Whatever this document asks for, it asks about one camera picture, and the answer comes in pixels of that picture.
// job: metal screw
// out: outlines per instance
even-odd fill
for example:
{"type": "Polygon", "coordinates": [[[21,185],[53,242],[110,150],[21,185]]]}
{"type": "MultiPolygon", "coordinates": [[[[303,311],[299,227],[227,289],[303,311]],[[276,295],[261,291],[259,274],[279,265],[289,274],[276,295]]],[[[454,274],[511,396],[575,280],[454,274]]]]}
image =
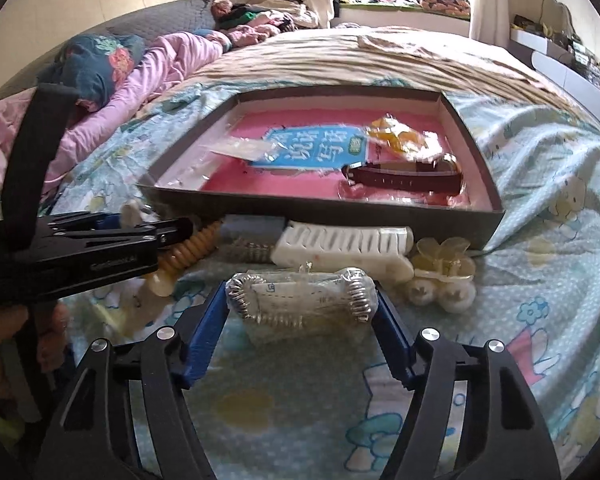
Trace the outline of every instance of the metal screw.
{"type": "Polygon", "coordinates": [[[497,339],[492,339],[489,341],[487,346],[489,347],[489,350],[496,352],[497,354],[504,352],[504,343],[502,341],[498,341],[497,339]]]}
{"type": "Polygon", "coordinates": [[[420,333],[427,341],[435,341],[436,339],[440,338],[440,332],[438,332],[435,328],[425,328],[420,333]]]}
{"type": "Polygon", "coordinates": [[[96,339],[93,343],[91,343],[91,350],[94,352],[102,352],[107,347],[106,339],[96,339]]]}
{"type": "Polygon", "coordinates": [[[163,341],[171,339],[175,335],[176,331],[170,326],[163,326],[157,333],[158,339],[162,339],[163,341]]]}

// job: floral pillow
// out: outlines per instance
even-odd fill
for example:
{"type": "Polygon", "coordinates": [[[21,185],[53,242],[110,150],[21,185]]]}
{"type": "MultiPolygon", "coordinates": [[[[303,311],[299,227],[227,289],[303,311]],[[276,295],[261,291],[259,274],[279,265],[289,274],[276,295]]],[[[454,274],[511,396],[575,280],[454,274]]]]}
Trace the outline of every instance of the floral pillow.
{"type": "Polygon", "coordinates": [[[71,86],[78,104],[90,112],[106,105],[144,54],[139,36],[80,34],[67,41],[54,63],[38,74],[39,83],[71,86]]]}

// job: open box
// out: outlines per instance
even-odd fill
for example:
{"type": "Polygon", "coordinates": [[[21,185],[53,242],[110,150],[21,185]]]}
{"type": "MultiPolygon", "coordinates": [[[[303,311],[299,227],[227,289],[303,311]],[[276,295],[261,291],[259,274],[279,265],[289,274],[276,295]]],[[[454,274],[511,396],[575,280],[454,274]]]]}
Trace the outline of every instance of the open box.
{"type": "Polygon", "coordinates": [[[416,240],[433,237],[441,242],[459,236],[476,249],[484,247],[504,214],[482,154],[456,110],[439,92],[407,88],[302,86],[236,94],[177,140],[138,186],[158,213],[195,214],[204,221],[225,214],[259,214],[327,225],[408,226],[416,240]],[[387,190],[352,197],[342,192],[346,179],[335,168],[278,171],[215,153],[210,160],[204,158],[206,146],[225,136],[262,138],[300,127],[323,131],[346,125],[341,129],[348,130],[386,113],[415,130],[438,134],[456,157],[464,187],[452,206],[387,190]],[[209,170],[200,170],[202,166],[209,170]],[[198,178],[181,178],[187,171],[198,172],[198,178]]]}

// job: watch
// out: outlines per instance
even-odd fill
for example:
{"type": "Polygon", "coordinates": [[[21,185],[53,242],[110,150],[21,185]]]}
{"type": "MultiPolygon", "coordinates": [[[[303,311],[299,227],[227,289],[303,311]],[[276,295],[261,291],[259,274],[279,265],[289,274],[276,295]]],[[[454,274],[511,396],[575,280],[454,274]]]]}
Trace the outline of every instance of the watch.
{"type": "Polygon", "coordinates": [[[356,162],[343,166],[342,174],[354,184],[383,189],[447,196],[458,195],[462,189],[462,171],[450,153],[432,162],[356,162]]]}

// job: beige blanket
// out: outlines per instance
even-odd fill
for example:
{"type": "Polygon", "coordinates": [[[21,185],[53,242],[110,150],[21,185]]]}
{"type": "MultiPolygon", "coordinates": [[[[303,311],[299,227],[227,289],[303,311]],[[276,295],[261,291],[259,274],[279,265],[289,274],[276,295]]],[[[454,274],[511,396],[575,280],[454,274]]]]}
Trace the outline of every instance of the beige blanket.
{"type": "Polygon", "coordinates": [[[225,54],[157,101],[194,83],[284,80],[339,85],[385,78],[400,78],[428,90],[467,91],[551,105],[592,120],[562,89],[506,50],[455,34],[407,27],[280,34],[225,54]]]}

